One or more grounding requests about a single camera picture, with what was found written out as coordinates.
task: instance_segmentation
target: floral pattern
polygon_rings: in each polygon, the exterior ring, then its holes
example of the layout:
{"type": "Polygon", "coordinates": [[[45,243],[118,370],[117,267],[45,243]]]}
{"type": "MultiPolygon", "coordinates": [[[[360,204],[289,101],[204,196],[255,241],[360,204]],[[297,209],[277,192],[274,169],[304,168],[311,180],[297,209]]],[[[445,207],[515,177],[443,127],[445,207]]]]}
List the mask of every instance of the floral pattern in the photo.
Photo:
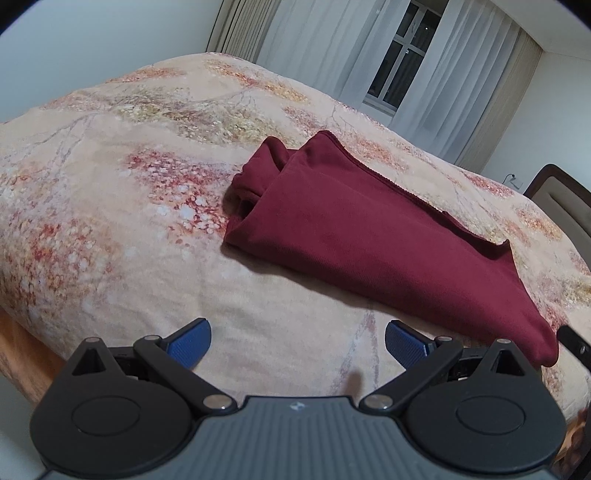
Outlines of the floral pattern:
{"type": "Polygon", "coordinates": [[[144,67],[143,69],[136,70],[135,72],[128,73],[122,77],[107,80],[107,83],[127,83],[127,82],[143,82],[149,79],[165,79],[170,77],[178,77],[185,75],[182,70],[175,68],[164,67],[157,68],[154,66],[144,67]]]}
{"type": "MultiPolygon", "coordinates": [[[[509,240],[546,321],[591,333],[589,268],[529,200],[312,88],[213,53],[139,69],[0,125],[0,306],[63,358],[85,336],[126,345],[206,315],[216,348],[200,372],[238,398],[338,394],[355,372],[355,395],[367,393],[401,372],[375,342],[392,317],[446,333],[222,245],[236,207],[228,185],[262,140],[299,148],[321,129],[474,234],[509,240]]],[[[0,361],[14,378],[11,365],[0,361]]],[[[543,377],[573,418],[589,392],[569,365],[561,358],[543,377]]]]}
{"type": "Polygon", "coordinates": [[[509,187],[505,187],[500,183],[495,182],[494,180],[487,179],[481,175],[477,175],[476,173],[472,173],[469,171],[462,172],[468,180],[477,188],[481,190],[486,190],[489,193],[492,193],[496,197],[500,198],[510,198],[512,197],[515,192],[511,190],[509,187]]]}
{"type": "Polygon", "coordinates": [[[558,241],[564,236],[562,230],[533,203],[516,208],[515,213],[530,231],[540,232],[549,240],[558,241]]]}
{"type": "Polygon", "coordinates": [[[123,174],[132,173],[150,188],[149,201],[167,218],[177,245],[188,246],[183,238],[197,232],[223,237],[228,219],[222,196],[238,169],[150,149],[128,155],[126,166],[123,174]]]}

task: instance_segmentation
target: round black disc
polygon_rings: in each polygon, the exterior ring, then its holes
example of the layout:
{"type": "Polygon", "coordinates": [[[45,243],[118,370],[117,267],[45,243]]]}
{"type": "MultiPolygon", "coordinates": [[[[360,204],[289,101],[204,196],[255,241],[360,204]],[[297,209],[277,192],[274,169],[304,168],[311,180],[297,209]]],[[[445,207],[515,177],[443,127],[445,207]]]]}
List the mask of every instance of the round black disc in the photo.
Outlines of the round black disc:
{"type": "Polygon", "coordinates": [[[81,478],[133,476],[184,442],[191,415],[179,395],[124,375],[92,377],[79,377],[69,395],[48,393],[31,419],[31,438],[48,467],[81,478]]]}
{"type": "Polygon", "coordinates": [[[408,432],[426,454],[464,471],[502,475],[548,464],[565,424],[538,383],[486,375],[437,385],[409,405],[408,432]]]}

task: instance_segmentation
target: ceiling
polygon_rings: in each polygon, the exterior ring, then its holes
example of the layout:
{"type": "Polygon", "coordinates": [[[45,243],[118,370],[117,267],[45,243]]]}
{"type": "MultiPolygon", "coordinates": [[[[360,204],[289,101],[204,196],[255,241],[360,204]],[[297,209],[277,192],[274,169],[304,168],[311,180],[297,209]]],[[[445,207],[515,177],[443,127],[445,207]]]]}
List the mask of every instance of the ceiling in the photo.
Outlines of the ceiling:
{"type": "Polygon", "coordinates": [[[492,0],[545,51],[591,60],[591,30],[557,0],[492,0]]]}

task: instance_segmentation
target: wall outlet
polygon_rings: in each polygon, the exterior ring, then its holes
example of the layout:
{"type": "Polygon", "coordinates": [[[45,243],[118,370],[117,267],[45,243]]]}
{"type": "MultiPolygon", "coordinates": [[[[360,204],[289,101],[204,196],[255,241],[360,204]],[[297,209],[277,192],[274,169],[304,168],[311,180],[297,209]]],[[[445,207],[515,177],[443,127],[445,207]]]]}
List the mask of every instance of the wall outlet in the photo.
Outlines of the wall outlet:
{"type": "Polygon", "coordinates": [[[509,185],[514,189],[519,191],[519,189],[523,186],[523,182],[518,179],[517,177],[514,177],[513,179],[509,180],[509,185]]]}

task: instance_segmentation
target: folded maroon shirt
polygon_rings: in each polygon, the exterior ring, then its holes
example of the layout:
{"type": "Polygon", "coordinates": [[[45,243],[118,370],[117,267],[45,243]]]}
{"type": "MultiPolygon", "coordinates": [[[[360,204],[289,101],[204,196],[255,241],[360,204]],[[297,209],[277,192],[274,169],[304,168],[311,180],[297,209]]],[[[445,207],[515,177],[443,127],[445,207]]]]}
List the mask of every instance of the folded maroon shirt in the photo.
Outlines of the folded maroon shirt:
{"type": "Polygon", "coordinates": [[[556,336],[490,243],[353,158],[322,131],[299,150],[267,138],[232,180],[224,241],[471,338],[512,339],[535,366],[556,336]]]}

